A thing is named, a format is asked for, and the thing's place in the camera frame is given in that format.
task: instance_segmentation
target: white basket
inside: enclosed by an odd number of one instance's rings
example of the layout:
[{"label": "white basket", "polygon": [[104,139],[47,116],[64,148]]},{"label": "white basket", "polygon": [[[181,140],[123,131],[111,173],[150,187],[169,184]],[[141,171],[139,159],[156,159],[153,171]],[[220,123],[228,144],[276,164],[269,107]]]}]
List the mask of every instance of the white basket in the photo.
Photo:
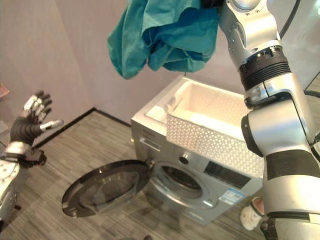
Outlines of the white basket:
[{"label": "white basket", "polygon": [[241,119],[249,111],[240,94],[187,81],[165,106],[166,139],[215,162],[262,177],[264,159],[249,151]]}]

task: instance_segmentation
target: teal cloth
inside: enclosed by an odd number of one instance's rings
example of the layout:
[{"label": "teal cloth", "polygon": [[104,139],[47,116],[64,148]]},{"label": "teal cloth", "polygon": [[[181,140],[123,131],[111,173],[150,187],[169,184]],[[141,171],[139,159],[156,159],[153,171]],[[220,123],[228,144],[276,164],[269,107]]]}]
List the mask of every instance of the teal cloth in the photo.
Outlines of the teal cloth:
[{"label": "teal cloth", "polygon": [[109,35],[112,64],[125,79],[144,67],[195,72],[216,48],[219,15],[201,0],[129,0]]}]

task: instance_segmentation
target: washing machine door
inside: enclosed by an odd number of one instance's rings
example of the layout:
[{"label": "washing machine door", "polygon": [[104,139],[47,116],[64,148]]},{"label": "washing machine door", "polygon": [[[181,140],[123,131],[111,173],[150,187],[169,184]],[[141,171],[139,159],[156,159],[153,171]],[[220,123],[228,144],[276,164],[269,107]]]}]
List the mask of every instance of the washing machine door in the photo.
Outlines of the washing machine door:
[{"label": "washing machine door", "polygon": [[104,214],[135,197],[150,179],[146,163],[122,160],[80,177],[64,193],[62,210],[71,217]]}]

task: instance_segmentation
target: sticker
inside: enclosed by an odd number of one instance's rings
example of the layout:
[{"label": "sticker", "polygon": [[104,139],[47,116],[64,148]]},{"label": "sticker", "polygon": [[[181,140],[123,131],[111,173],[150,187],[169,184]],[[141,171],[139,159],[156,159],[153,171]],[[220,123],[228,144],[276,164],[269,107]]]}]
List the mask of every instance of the sticker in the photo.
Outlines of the sticker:
[{"label": "sticker", "polygon": [[223,201],[229,205],[233,205],[243,199],[246,195],[240,191],[237,191],[233,188],[229,188],[221,197],[219,197],[220,201]]}]

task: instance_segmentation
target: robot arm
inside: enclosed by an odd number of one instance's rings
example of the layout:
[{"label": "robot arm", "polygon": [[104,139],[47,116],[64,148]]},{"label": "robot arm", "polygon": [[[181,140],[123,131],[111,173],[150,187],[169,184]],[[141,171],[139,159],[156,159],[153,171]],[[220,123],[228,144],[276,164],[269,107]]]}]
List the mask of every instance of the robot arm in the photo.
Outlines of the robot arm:
[{"label": "robot arm", "polygon": [[36,137],[63,125],[62,120],[42,124],[51,111],[50,95],[39,91],[26,102],[10,131],[10,143],[0,158],[0,232],[17,202],[18,193],[27,179],[27,168],[44,165],[47,157],[32,149]]},{"label": "robot arm", "polygon": [[248,148],[265,158],[261,224],[268,240],[318,239],[320,164],[310,144],[315,126],[291,72],[267,0],[225,0],[220,27],[252,111],[241,128]]}]

